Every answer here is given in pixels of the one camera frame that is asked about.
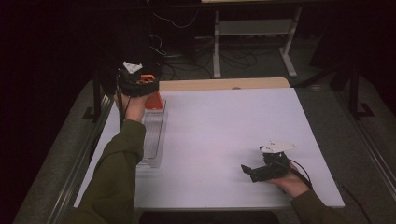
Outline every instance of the white surface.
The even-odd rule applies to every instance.
[[[344,206],[294,89],[165,91],[161,95],[168,109],[162,165],[137,170],[135,208],[290,207],[287,195],[271,184],[252,183],[240,166],[263,166],[259,146],[270,139],[298,145],[287,156],[309,173],[325,204]],[[118,128],[113,107],[94,157],[100,157]]]

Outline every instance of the gray floor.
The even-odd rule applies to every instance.
[[[286,77],[290,84],[297,84],[320,71],[309,66],[318,39],[295,38],[290,57],[298,76],[289,78],[277,51],[283,40],[283,37],[273,36],[220,40],[221,78]],[[195,65],[176,54],[170,56],[173,59],[167,61],[171,66],[163,68],[165,75],[162,79],[200,79],[213,76],[210,52],[203,51],[201,57],[192,61]],[[394,223],[396,202],[389,190],[390,186],[372,159],[370,148],[374,146],[379,155],[386,158],[389,169],[395,171],[396,155],[393,148],[396,146],[396,119],[382,104],[375,88],[361,79],[360,100],[372,108],[375,116],[357,122],[346,110],[347,88],[339,92],[331,91],[331,78],[332,76],[325,77],[308,88],[296,90],[323,157],[333,178],[356,197],[373,223]],[[92,129],[100,126],[81,118],[87,106],[92,106],[91,83],[87,84],[77,98],[15,223],[56,223],[67,210],[52,209],[59,207],[60,203],[70,207],[74,201],[76,187],[65,192],[64,184],[71,179],[69,173],[76,168],[74,161],[78,157],[84,157],[82,169],[88,164],[86,155],[81,155],[81,149],[90,136],[97,135],[97,131],[93,132]],[[370,137],[369,140],[363,138],[365,134]],[[74,177],[76,182],[80,179],[81,176]],[[345,189],[339,189],[346,203],[346,207],[340,209],[341,212],[350,217],[353,223],[367,223],[358,204]],[[298,223],[291,210],[275,212],[282,224]]]

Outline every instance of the dark background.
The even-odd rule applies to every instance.
[[[83,13],[86,6],[141,5],[139,1],[109,2],[0,3],[1,85],[5,99],[1,116],[5,143],[0,157],[1,223],[12,222],[68,111],[94,72],[102,83],[107,83],[103,86],[107,92],[112,92],[114,72],[123,61],[143,63],[145,72],[160,74],[156,63],[161,59],[149,48],[147,14],[109,13],[98,17]],[[180,21],[191,15],[185,12]],[[167,47],[192,55],[193,37],[211,30],[207,22],[213,21],[213,13],[200,13],[198,18],[194,29],[184,30],[183,41],[175,41],[179,30],[160,21],[151,21],[149,28],[163,35]],[[326,68],[349,52],[356,52],[361,75],[375,84],[396,114],[395,22],[394,7],[385,2],[336,10],[307,7],[297,32],[324,34],[314,66]]]

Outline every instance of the green sleeve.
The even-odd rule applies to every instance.
[[[343,214],[326,206],[313,190],[294,198],[291,205],[302,224],[350,223]]]
[[[136,165],[143,158],[146,128],[125,120],[106,145],[80,205],[65,223],[132,223]]]

